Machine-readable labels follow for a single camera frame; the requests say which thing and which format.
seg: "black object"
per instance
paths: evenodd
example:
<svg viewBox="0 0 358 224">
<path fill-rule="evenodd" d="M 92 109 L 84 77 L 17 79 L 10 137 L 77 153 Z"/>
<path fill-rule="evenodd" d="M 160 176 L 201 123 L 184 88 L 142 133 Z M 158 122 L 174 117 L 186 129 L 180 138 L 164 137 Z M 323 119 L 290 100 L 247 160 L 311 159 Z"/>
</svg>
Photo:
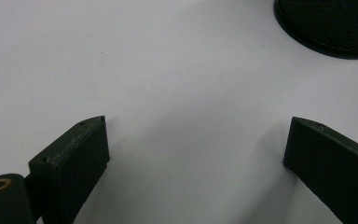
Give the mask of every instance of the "black object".
<svg viewBox="0 0 358 224">
<path fill-rule="evenodd" d="M 345 224 L 358 224 L 358 144 L 307 119 L 293 118 L 283 163 Z"/>
<path fill-rule="evenodd" d="M 30 160 L 31 173 L 0 175 L 0 224 L 70 224 L 109 161 L 104 116 L 86 119 Z"/>
<path fill-rule="evenodd" d="M 301 44 L 358 59 L 358 0 L 275 0 L 281 27 Z"/>
</svg>

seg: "white surface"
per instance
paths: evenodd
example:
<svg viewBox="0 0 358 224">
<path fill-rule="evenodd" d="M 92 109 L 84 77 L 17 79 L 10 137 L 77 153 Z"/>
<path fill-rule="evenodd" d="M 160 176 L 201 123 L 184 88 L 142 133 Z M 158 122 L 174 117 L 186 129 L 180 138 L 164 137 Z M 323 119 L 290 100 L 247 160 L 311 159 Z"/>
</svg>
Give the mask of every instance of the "white surface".
<svg viewBox="0 0 358 224">
<path fill-rule="evenodd" d="M 292 116 L 358 142 L 358 61 L 272 0 L 0 1 L 0 174 L 98 115 L 112 160 L 76 223 L 340 223 L 281 160 Z"/>
</svg>

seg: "white table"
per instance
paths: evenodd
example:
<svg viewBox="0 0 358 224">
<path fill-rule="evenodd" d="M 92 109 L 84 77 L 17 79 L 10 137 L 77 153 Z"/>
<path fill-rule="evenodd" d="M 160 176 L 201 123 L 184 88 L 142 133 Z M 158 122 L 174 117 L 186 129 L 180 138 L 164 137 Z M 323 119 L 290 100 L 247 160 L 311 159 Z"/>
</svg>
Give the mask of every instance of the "white table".
<svg viewBox="0 0 358 224">
<path fill-rule="evenodd" d="M 282 157 L 292 116 L 358 142 L 358 61 L 298 44 L 272 5 L 0 1 L 0 175 L 106 115 L 76 223 L 340 223 Z"/>
</svg>

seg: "black plastic part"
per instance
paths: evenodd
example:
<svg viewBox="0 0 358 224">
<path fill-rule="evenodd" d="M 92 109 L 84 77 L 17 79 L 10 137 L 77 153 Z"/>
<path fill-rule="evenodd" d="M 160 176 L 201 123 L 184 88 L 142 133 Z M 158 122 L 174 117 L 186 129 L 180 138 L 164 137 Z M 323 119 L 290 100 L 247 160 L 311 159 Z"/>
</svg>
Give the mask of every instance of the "black plastic part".
<svg viewBox="0 0 358 224">
<path fill-rule="evenodd" d="M 0 175 L 0 224 L 35 224 L 21 175 Z"/>
<path fill-rule="evenodd" d="M 79 122 L 30 160 L 33 185 L 44 202 L 44 223 L 73 223 L 108 161 L 104 117 Z"/>
<path fill-rule="evenodd" d="M 332 57 L 358 59 L 358 0 L 275 0 L 274 13 L 300 44 Z"/>
<path fill-rule="evenodd" d="M 307 119 L 293 118 L 283 163 L 345 224 L 358 224 L 358 144 Z"/>
</svg>

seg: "black mesh cylinder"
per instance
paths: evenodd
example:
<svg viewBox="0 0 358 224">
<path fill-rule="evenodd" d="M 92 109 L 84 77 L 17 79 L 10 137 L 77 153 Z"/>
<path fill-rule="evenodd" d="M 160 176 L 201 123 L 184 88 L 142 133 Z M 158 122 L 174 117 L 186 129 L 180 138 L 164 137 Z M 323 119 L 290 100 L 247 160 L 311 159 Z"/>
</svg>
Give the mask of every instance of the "black mesh cylinder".
<svg viewBox="0 0 358 224">
<path fill-rule="evenodd" d="M 275 0 L 275 15 L 307 47 L 358 58 L 358 0 Z"/>
</svg>

